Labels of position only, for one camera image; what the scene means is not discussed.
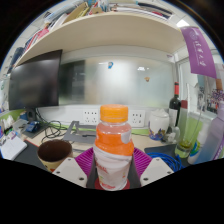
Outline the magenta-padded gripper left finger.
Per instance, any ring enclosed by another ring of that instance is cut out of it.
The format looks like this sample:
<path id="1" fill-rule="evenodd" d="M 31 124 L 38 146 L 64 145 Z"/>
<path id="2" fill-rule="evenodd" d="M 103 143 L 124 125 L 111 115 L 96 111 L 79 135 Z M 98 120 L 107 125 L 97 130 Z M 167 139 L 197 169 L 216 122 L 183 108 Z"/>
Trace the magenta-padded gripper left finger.
<path id="1" fill-rule="evenodd" d="M 93 149 L 84 151 L 76 158 L 66 158 L 53 174 L 78 186 L 94 189 L 97 172 Z"/>

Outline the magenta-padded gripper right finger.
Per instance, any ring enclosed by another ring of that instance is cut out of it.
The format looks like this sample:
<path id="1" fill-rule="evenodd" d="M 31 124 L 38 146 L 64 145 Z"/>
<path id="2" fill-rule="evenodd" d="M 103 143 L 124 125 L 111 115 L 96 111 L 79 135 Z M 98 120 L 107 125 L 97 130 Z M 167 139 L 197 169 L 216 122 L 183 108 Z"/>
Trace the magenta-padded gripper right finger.
<path id="1" fill-rule="evenodd" d="M 135 148 L 128 174 L 128 186 L 140 188 L 173 173 L 174 171 L 161 158 L 151 158 Z"/>

